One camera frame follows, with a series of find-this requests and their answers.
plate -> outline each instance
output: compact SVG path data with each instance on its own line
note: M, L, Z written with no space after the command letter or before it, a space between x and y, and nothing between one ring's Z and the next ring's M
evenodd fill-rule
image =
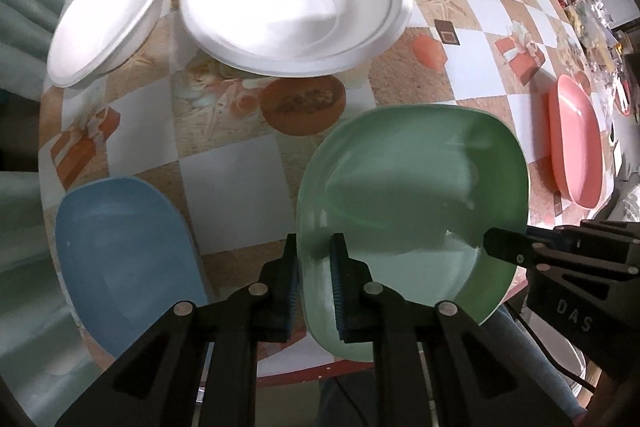
M84 327L116 358L176 302L209 302L184 219L138 178L69 192L56 217L56 249Z
M487 256L491 227L525 232L529 174L516 137L494 116L448 105L383 107L338 126L309 162L297 211L308 331L343 359L370 362L370 343L335 326L329 239L406 299L452 299L478 323L500 304L515 267Z
M590 97L563 74L549 93L554 177L565 199L595 208L602 191L600 127Z

starfish print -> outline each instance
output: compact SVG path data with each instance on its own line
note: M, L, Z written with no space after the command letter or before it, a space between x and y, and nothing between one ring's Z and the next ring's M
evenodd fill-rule
M440 17L442 20L451 21L453 17L456 15L460 15L466 19L467 13L465 9L456 4L453 0L424 0L427 4L430 5L433 11L438 10L439 13L442 14Z

orange bowl print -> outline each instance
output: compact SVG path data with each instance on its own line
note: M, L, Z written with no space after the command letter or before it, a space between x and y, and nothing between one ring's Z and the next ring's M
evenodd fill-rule
M345 105L344 86L331 75L279 78L260 94L264 119L289 136L310 136L328 129Z

bowl rim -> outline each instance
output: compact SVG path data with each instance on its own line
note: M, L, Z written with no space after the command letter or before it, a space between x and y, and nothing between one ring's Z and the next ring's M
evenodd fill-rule
M207 54L239 70L266 76L306 78L346 71L378 57L402 35L409 22L414 0L391 0L380 26L363 43L324 57L269 58L235 48L207 34L193 15L188 0L180 0L180 15L188 34Z
M50 62L51 62L51 54L52 50L54 51L54 44L56 42L56 36L58 35L58 30L63 25L65 21L65 16L69 12L69 9L73 6L73 3L76 0L71 1L68 7L66 7L62 17L58 21L58 25L53 33L53 37L51 38L51 44L49 45L49 51L47 53L47 76L51 79L54 85L58 87L69 87L77 84L84 77L92 73L92 71L96 70L98 66L100 66L115 50L116 48L122 44L122 41L131 33L133 28L140 22L140 19L146 14L151 6L152 2L155 0L146 0L146 2L142 5L142 7L134 14L134 16L129 20L129 23L120 29L118 33L114 36L113 39L99 52L88 64L84 67L80 68L73 74L59 76L56 74L52 74L50 70Z

tablecloth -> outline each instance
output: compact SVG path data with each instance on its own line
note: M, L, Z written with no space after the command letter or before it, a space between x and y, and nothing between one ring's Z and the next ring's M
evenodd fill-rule
M527 161L529 224L576 224L588 215L561 197L551 166L548 91L563 73L584 71L591 79L556 0L415 0L391 49L346 73L296 80L293 91L290 80L210 58L182 26L178 0L163 2L151 35L121 67L67 89L45 81L42 201L70 304L53 235L66 191L106 176L135 175L155 185L184 216L216 296L226 298L282 253L296 228L302 174L322 140L337 123L382 105L447 103L494 114L516 135ZM448 25L437 31L442 21L453 31ZM587 89L602 135L604 202L613 161L595 84ZM293 136L301 128L305 136ZM514 284L523 278L519 271ZM74 318L94 359L107 367L111 357ZM318 346L300 312L292 341L261 345L258 358L258 377L284 375L278 383L358 367Z

